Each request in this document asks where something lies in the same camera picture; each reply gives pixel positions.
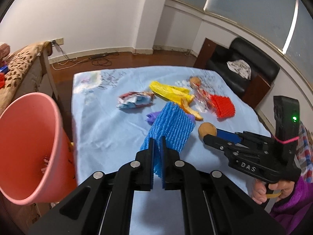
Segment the human hand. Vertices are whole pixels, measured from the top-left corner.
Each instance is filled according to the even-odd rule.
[[[278,183],[269,184],[270,190],[281,190],[281,195],[278,196],[277,201],[287,198],[293,191],[295,183],[293,181],[280,180]],[[262,204],[267,201],[266,187],[261,180],[256,179],[252,189],[252,199]]]

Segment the plaid fabric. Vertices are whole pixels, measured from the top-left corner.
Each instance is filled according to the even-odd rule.
[[[299,126],[299,140],[296,149],[296,157],[301,167],[301,176],[308,183],[313,182],[313,151],[310,146],[307,130],[303,123]]]

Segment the purple sweater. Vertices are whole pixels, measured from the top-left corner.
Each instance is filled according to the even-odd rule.
[[[307,183],[302,177],[295,185],[290,199],[280,204],[277,202],[270,215],[290,234],[308,212],[313,202],[313,183]]]

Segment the pink trash bin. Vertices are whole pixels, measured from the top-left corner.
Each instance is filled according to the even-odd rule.
[[[51,97],[30,93],[15,100],[0,117],[0,132],[0,190],[7,199],[58,202],[75,189],[72,147]]]

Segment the pink string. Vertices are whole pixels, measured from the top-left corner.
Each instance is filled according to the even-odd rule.
[[[275,140],[277,140],[277,141],[278,141],[279,143],[281,143],[281,144],[288,144],[288,143],[290,143],[290,142],[294,142],[294,141],[298,140],[298,139],[299,139],[299,136],[294,137],[294,138],[289,139],[289,140],[280,140],[280,139],[276,138],[275,136],[274,136],[274,138],[275,138]]]

